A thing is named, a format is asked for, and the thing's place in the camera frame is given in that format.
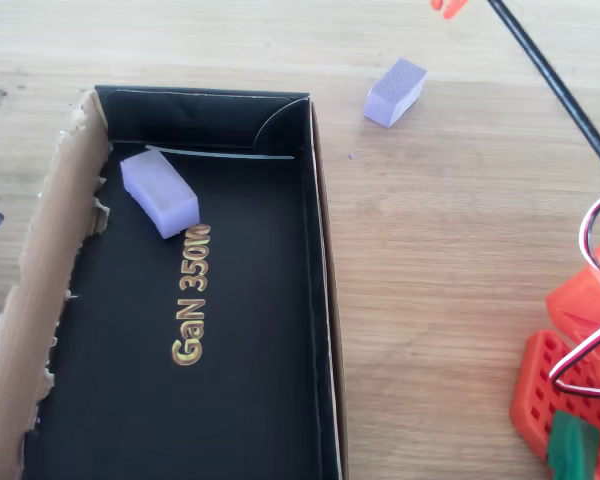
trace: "red plastic piece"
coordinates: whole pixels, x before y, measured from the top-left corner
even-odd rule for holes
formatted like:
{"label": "red plastic piece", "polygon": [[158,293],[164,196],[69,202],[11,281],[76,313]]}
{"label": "red plastic piece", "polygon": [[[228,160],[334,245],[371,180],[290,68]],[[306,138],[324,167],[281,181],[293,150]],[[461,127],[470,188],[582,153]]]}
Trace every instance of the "red plastic piece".
{"label": "red plastic piece", "polygon": [[[458,13],[460,9],[467,4],[467,2],[468,0],[450,0],[447,4],[447,8],[445,8],[444,13],[442,14],[442,17],[445,20],[453,18],[455,14]],[[442,10],[443,3],[444,0],[431,0],[431,8],[433,8],[436,11],[440,11]]]}
{"label": "red plastic piece", "polygon": [[[568,395],[553,388],[549,371],[569,351],[567,344],[551,330],[529,337],[520,375],[511,404],[511,421],[533,453],[545,461],[553,414],[563,410],[600,428],[600,399]],[[569,383],[593,383],[591,364],[583,360],[565,375]],[[600,480],[600,454],[595,480]]]}

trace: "lavender sponge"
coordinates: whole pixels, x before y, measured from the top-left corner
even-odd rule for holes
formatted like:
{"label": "lavender sponge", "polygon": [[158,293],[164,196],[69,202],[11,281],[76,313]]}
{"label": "lavender sponge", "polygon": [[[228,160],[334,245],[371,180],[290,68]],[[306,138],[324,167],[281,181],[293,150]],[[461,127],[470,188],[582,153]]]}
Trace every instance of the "lavender sponge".
{"label": "lavender sponge", "polygon": [[153,220],[162,238],[200,223],[198,197],[155,150],[120,163],[124,188]]}
{"label": "lavender sponge", "polygon": [[376,83],[364,106],[364,116],[389,128],[420,96],[427,71],[399,58]]}

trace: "orange plastic object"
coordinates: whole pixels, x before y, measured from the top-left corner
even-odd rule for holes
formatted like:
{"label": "orange plastic object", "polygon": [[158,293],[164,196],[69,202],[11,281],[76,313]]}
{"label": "orange plastic object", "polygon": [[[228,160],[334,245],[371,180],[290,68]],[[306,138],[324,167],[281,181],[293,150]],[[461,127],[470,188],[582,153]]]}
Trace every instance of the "orange plastic object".
{"label": "orange plastic object", "polygon": [[[447,4],[447,8],[445,8],[444,13],[442,14],[442,17],[445,20],[449,20],[450,18],[453,18],[454,15],[456,13],[458,13],[460,11],[460,9],[467,4],[467,1],[468,0],[451,0]],[[440,11],[442,9],[443,3],[444,3],[444,0],[431,0],[431,7],[434,10]]]}
{"label": "orange plastic object", "polygon": [[[569,351],[556,332],[541,330],[529,337],[511,404],[511,421],[533,453],[545,461],[553,414],[563,410],[600,428],[600,399],[567,395],[553,388],[549,371]],[[567,372],[566,381],[591,385],[591,364],[586,359]],[[600,452],[595,480],[600,480]]]}
{"label": "orange plastic object", "polygon": [[[595,250],[600,260],[600,246]],[[576,344],[600,328],[600,272],[581,270],[547,297],[553,324]],[[600,386],[600,347],[588,355],[596,385]]]}

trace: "black cardboard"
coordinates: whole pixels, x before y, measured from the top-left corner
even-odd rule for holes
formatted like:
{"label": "black cardboard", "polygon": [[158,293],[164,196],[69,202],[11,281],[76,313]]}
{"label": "black cardboard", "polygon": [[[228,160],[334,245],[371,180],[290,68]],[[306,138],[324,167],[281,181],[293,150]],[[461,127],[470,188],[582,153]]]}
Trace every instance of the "black cardboard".
{"label": "black cardboard", "polygon": [[[76,261],[24,478],[338,478],[308,96],[97,91],[111,213]],[[179,287],[185,234],[162,240],[122,187],[119,162],[145,144],[294,157],[165,154],[211,227],[202,292]],[[171,356],[182,298],[205,301],[189,366]]]}

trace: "orange clip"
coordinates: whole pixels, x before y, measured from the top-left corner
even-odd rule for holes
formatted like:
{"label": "orange clip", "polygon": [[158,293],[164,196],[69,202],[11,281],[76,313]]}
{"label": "orange clip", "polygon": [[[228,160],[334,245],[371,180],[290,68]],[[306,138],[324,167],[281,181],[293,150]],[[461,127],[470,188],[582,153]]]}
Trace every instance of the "orange clip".
{"label": "orange clip", "polygon": [[[460,11],[460,9],[462,7],[464,7],[467,2],[469,0],[451,0],[448,5],[447,8],[444,9],[444,13],[442,14],[442,17],[445,20],[449,20],[450,18],[453,18],[453,16],[458,13]],[[442,4],[444,3],[444,0],[431,0],[431,7],[436,10],[436,11],[440,11],[442,10]]]}

